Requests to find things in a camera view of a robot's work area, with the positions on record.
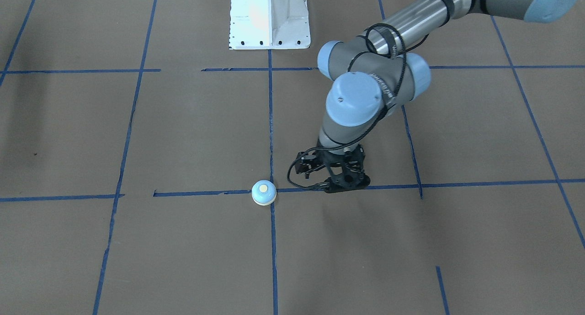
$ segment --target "robot end effector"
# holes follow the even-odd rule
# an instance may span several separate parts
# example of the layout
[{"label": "robot end effector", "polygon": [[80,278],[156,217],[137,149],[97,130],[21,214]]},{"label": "robot end effector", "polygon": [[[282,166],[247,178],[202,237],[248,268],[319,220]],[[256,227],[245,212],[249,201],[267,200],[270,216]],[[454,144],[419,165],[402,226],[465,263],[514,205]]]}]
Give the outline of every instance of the robot end effector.
[{"label": "robot end effector", "polygon": [[[334,84],[326,99],[317,147],[300,152],[288,174],[293,166],[306,178],[327,169],[330,178],[312,186],[288,181],[325,192],[367,187],[370,178],[364,173],[364,152],[358,142],[395,106],[414,100],[428,88],[429,66],[420,56],[407,53],[450,19],[484,13],[547,23],[562,17],[576,1],[416,0],[347,43],[328,42],[319,52],[318,66]],[[335,174],[332,167],[342,172]]]}]

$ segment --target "white bracket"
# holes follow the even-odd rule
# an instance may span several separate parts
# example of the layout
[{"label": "white bracket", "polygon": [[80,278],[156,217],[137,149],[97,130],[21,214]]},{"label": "white bracket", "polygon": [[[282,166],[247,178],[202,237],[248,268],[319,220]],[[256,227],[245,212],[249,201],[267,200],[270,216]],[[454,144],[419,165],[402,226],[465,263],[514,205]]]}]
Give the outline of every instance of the white bracket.
[{"label": "white bracket", "polygon": [[232,0],[229,48],[309,48],[307,0]]}]

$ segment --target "light blue cap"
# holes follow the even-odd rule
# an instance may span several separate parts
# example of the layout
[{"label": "light blue cap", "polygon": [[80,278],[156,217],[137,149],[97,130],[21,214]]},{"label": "light blue cap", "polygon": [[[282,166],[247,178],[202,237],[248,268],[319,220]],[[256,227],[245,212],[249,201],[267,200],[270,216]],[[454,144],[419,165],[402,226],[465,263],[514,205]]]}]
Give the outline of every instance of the light blue cap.
[{"label": "light blue cap", "polygon": [[334,46],[336,46],[338,43],[342,42],[341,41],[327,42],[319,50],[319,55],[317,55],[317,67],[319,67],[319,71],[330,80],[332,80],[332,78],[329,72],[329,58],[331,57],[331,51],[333,51]]},{"label": "light blue cap", "polygon": [[415,53],[407,54],[406,63],[414,80],[414,97],[412,97],[412,100],[415,100],[418,95],[425,92],[431,85],[431,68],[420,55]]},{"label": "light blue cap", "polygon": [[376,80],[361,72],[339,76],[325,101],[328,115],[343,126],[358,126],[370,121],[382,103],[382,90]]},{"label": "light blue cap", "polygon": [[549,23],[564,16],[577,0],[534,0],[524,15],[524,21]]},{"label": "light blue cap", "polygon": [[252,199],[258,205],[270,205],[276,199],[276,186],[268,180],[261,180],[252,187]]}]

